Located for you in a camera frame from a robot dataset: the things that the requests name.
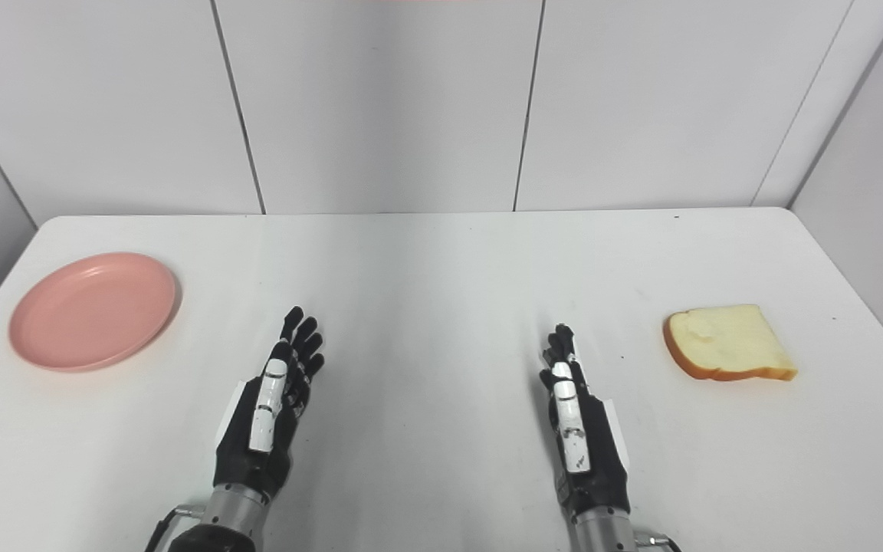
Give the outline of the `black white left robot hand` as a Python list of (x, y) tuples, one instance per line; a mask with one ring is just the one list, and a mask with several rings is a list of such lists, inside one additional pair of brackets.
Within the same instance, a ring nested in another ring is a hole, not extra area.
[(325, 357), (315, 317), (299, 305), (285, 314), (262, 370), (235, 390), (218, 437), (214, 486), (242, 485), (272, 500), (292, 466), (291, 443)]

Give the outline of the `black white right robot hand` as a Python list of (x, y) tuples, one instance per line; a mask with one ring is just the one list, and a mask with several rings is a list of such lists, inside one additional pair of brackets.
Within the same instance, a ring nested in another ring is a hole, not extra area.
[(630, 513), (628, 472), (606, 402), (592, 394), (579, 362), (573, 330), (557, 324), (547, 336), (540, 381), (560, 455), (558, 501), (569, 518), (596, 508)]

